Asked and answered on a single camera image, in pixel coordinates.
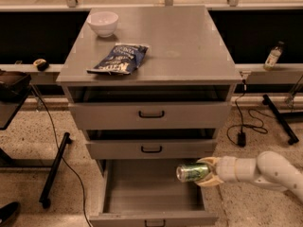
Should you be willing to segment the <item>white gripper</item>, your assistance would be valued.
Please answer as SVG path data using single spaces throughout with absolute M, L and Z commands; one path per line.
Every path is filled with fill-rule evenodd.
M 199 159 L 198 163 L 206 164 L 213 173 L 195 182 L 200 187 L 216 186 L 223 182 L 252 182 L 258 176 L 255 158 L 205 157 Z

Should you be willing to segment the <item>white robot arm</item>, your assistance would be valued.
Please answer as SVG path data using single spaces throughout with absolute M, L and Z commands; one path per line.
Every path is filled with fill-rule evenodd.
M 208 175 L 195 181 L 200 187 L 221 183 L 250 183 L 268 190 L 289 190 L 303 201 L 303 174 L 276 152 L 264 151 L 256 158 L 206 157 L 200 159 L 199 163 L 213 166 Z

